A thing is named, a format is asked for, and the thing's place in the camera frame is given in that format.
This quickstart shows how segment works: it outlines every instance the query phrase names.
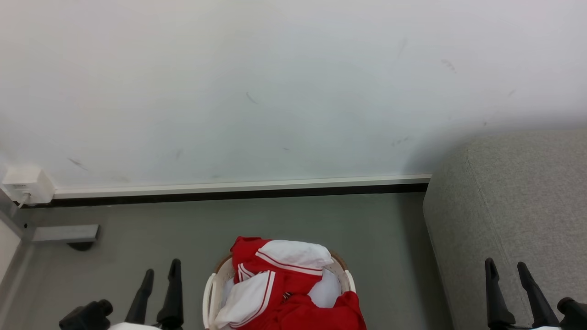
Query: floor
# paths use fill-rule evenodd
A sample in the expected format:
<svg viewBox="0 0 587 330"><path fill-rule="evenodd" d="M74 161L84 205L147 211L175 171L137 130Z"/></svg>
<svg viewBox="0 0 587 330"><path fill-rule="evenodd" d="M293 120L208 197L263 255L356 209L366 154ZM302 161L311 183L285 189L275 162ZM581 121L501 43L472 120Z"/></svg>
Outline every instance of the floor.
<svg viewBox="0 0 587 330"><path fill-rule="evenodd" d="M4 329L58 329L79 305L108 299L121 322L144 272L155 270L154 323L173 258L182 261L185 330L203 329L207 278L236 236L320 243L352 272L367 328L451 329L428 239L423 193L366 194L51 208L44 225L98 223L97 244L78 252L37 245Z"/></svg>

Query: laundry basket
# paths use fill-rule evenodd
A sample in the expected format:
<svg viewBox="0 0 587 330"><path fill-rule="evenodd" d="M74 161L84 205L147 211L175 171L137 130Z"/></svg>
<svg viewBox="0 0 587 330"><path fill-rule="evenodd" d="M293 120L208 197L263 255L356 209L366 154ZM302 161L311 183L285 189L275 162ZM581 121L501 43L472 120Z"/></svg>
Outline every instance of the laundry basket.
<svg viewBox="0 0 587 330"><path fill-rule="evenodd" d="M342 260L334 252L330 252L333 263L325 266L327 270L336 275L340 282L341 293L355 290L355 282L353 276L350 274L345 261ZM204 328L208 330L218 330L213 323L216 315L220 312L220 304L222 303L222 290L228 280L234 277L234 269L232 268L232 254L224 258L216 270L208 278L206 289L204 290L204 300L202 302L202 320L204 321Z"/></svg>

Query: red garment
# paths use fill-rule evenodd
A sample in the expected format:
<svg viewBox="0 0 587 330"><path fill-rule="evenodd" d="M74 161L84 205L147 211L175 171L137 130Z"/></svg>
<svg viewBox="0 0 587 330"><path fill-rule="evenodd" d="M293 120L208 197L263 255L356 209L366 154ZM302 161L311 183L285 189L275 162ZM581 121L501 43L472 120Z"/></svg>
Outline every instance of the red garment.
<svg viewBox="0 0 587 330"><path fill-rule="evenodd" d="M302 267L259 252L271 240L238 237L231 248L235 283L271 271L265 298L253 317L231 327L239 330L366 330L359 297L352 291L339 296L333 308L319 308L308 296L322 279L321 267Z"/></svg>

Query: white baseboard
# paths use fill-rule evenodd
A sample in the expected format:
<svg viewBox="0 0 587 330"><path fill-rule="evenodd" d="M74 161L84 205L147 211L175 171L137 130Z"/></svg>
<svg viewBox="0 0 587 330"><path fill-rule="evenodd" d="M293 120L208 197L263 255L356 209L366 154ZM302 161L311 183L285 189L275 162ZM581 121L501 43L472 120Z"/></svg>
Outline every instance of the white baseboard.
<svg viewBox="0 0 587 330"><path fill-rule="evenodd" d="M336 179L257 181L237 183L179 184L174 186L147 186L121 188L76 188L57 189L54 199L149 196L168 194L220 193L228 191L281 190L302 188L332 188L382 186L387 184L428 183L431 174L404 176L345 177Z"/></svg>

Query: sofa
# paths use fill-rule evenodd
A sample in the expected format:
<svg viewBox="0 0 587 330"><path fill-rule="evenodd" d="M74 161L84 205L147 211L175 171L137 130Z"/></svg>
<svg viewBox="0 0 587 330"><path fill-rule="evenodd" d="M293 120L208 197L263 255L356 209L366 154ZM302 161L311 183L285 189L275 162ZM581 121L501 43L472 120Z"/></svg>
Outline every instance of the sofa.
<svg viewBox="0 0 587 330"><path fill-rule="evenodd" d="M587 302L587 130L474 139L433 174L424 217L456 330L488 329L488 257L517 325L533 322L518 261L561 320L560 299Z"/></svg>

